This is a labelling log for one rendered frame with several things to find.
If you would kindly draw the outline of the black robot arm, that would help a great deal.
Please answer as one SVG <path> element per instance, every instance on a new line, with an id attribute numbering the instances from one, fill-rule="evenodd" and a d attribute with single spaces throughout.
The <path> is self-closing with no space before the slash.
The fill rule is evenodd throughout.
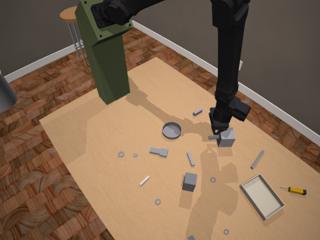
<path id="1" fill-rule="evenodd" d="M 141 10 L 164 0 L 104 0 L 90 9 L 99 29 L 114 24 L 123 26 Z M 212 25 L 218 28 L 218 78 L 215 91 L 216 109 L 223 115 L 221 123 L 232 116 L 244 122 L 251 107 L 236 97 L 238 72 L 245 22 L 251 0 L 210 0 Z M 100 25 L 99 25 L 100 24 Z M 229 112 L 229 113 L 228 113 Z"/>

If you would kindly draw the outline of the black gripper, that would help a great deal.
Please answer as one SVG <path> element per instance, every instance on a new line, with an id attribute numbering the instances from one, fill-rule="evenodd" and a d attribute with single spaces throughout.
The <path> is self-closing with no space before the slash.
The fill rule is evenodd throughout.
<path id="1" fill-rule="evenodd" d="M 217 111 L 215 107 L 210 108 L 209 112 L 209 118 L 211 122 L 211 129 L 213 132 L 213 135 L 218 135 L 219 133 L 226 131 L 229 128 L 229 123 L 221 123 L 223 116 L 227 113 L 221 113 Z M 215 132 L 215 130 L 219 130 L 218 132 Z"/>

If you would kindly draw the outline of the white open rectangular tray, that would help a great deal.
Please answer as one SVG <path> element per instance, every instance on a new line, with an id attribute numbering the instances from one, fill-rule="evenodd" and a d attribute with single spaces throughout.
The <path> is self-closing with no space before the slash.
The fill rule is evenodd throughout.
<path id="1" fill-rule="evenodd" d="M 241 184 L 240 189 L 263 221 L 285 206 L 261 173 Z"/>

